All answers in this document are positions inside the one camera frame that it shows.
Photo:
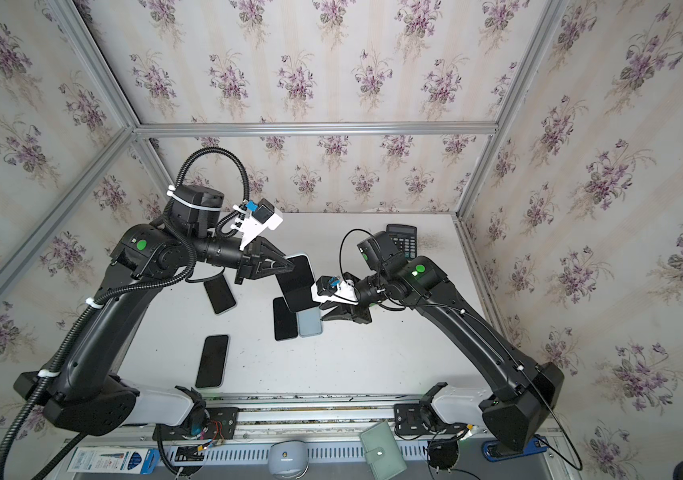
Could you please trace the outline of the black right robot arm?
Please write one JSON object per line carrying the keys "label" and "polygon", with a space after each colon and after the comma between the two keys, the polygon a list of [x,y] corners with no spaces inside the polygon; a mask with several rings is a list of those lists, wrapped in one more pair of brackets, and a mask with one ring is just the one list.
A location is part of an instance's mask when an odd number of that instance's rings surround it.
{"label": "black right robot arm", "polygon": [[367,237],[357,249],[371,275],[321,276],[310,288],[326,319],[367,323],[371,306],[389,300],[437,326],[485,380],[483,387],[431,387],[419,399],[423,427],[439,434],[481,426],[499,442],[503,456],[521,455],[531,441],[541,441],[537,431],[555,415],[565,382],[561,368],[536,362],[502,338],[445,270],[427,256],[405,254],[387,232]]}

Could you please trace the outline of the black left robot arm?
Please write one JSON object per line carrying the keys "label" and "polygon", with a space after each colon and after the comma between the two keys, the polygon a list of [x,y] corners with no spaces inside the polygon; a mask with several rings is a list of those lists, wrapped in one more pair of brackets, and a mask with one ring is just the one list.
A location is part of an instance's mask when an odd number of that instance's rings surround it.
{"label": "black left robot arm", "polygon": [[123,425],[167,426],[191,438],[207,428],[210,417],[196,390],[131,385],[112,366],[149,303],[164,288],[191,282],[197,263],[231,268],[237,283],[293,270],[284,253],[260,235],[281,224],[280,213],[267,200],[253,203],[247,181],[242,184],[243,200],[227,216],[219,214],[220,192],[185,185],[194,162],[208,154],[228,158],[242,177],[247,176],[244,164],[230,151],[201,148],[185,160],[167,189],[162,215],[123,234],[101,286],[87,299],[51,360],[15,381],[14,389],[25,404],[0,442],[0,479],[21,427],[37,407],[53,426],[76,435],[41,469],[39,478],[85,437],[103,436]]}

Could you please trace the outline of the light blue phone case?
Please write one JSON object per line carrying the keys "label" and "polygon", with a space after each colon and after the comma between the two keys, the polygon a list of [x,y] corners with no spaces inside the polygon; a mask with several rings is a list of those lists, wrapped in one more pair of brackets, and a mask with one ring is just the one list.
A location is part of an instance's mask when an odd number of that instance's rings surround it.
{"label": "light blue phone case", "polygon": [[318,307],[297,312],[296,321],[301,338],[319,336],[323,332],[322,315]]}

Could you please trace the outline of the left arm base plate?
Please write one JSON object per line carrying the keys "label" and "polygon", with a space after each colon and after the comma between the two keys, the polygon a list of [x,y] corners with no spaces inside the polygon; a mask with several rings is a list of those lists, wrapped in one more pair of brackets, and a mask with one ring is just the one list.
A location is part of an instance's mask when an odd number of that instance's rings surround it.
{"label": "left arm base plate", "polygon": [[164,442],[231,440],[237,426],[238,414],[237,407],[207,408],[205,413],[193,413],[189,422],[179,426],[159,426],[159,430],[152,434],[152,439],[157,440],[161,437]]}

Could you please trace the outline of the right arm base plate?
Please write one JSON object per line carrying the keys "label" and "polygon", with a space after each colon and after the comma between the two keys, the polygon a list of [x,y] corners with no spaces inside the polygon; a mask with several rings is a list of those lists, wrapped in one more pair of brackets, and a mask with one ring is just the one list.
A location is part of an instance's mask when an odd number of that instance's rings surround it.
{"label": "right arm base plate", "polygon": [[437,414],[421,407],[417,402],[395,403],[393,405],[393,431],[401,437],[421,437],[427,434],[457,435],[473,426],[465,423],[445,423]]}

